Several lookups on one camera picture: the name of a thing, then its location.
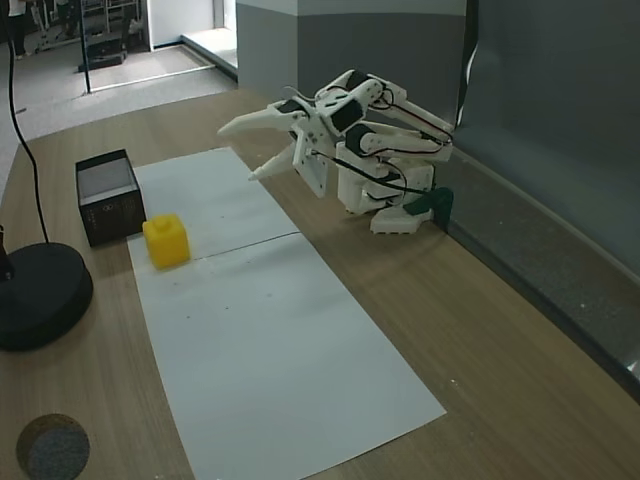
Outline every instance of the robotic arm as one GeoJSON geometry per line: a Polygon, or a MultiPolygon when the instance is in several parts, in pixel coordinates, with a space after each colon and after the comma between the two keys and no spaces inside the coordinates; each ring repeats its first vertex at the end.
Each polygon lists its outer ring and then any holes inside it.
{"type": "Polygon", "coordinates": [[[347,210],[376,210],[375,233],[414,233],[434,219],[446,229],[453,194],[434,190],[434,163],[453,149],[453,126],[407,100],[399,86],[351,70],[319,90],[313,101],[294,96],[233,120],[218,133],[252,128],[290,132],[294,143],[254,171],[257,180],[295,168],[324,197],[328,162],[339,166],[338,198],[347,210]],[[369,111],[417,130],[365,121],[369,111]]]}

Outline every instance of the person's leg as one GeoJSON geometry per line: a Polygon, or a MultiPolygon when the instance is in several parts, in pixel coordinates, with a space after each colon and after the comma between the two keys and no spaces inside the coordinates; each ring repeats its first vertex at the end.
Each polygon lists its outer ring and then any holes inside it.
{"type": "Polygon", "coordinates": [[[64,33],[69,32],[69,4],[58,5],[58,18],[64,33]]]}
{"type": "Polygon", "coordinates": [[[13,45],[16,49],[16,56],[22,57],[26,53],[24,49],[26,15],[17,15],[12,17],[12,19],[14,21],[13,45]]]}
{"type": "Polygon", "coordinates": [[[69,28],[67,29],[67,35],[73,37],[76,33],[78,22],[80,21],[80,0],[69,0],[68,7],[67,25],[69,28]]]}
{"type": "Polygon", "coordinates": [[[16,56],[21,57],[25,54],[24,50],[24,15],[9,17],[9,35],[16,56]]]}

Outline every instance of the white paper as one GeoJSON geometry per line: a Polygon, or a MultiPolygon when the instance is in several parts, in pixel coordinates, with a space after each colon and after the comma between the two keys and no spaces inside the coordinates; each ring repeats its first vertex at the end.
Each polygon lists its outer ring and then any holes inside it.
{"type": "MultiPolygon", "coordinates": [[[[197,178],[200,165],[183,159],[181,168],[197,178]]],[[[152,167],[154,182],[167,181],[164,164],[152,167]]],[[[238,215],[232,204],[224,214],[238,215]]],[[[130,240],[158,368],[196,478],[305,478],[445,413],[303,235],[230,250],[160,273],[144,240],[130,240]]]]}
{"type": "Polygon", "coordinates": [[[148,218],[176,213],[192,258],[204,258],[298,229],[229,148],[135,169],[148,218]]]}

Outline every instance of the black box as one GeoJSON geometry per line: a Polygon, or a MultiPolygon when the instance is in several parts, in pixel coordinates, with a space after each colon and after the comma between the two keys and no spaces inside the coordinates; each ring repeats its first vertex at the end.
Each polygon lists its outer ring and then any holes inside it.
{"type": "Polygon", "coordinates": [[[147,216],[126,150],[76,163],[76,190],[92,247],[142,232],[147,216]]]}

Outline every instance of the yellow cube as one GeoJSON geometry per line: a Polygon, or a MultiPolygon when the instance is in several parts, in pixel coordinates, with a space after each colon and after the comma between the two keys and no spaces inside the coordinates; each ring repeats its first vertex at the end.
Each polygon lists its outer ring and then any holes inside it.
{"type": "Polygon", "coordinates": [[[142,224],[151,262],[158,269],[191,259],[187,231],[176,214],[159,215],[142,224]]]}

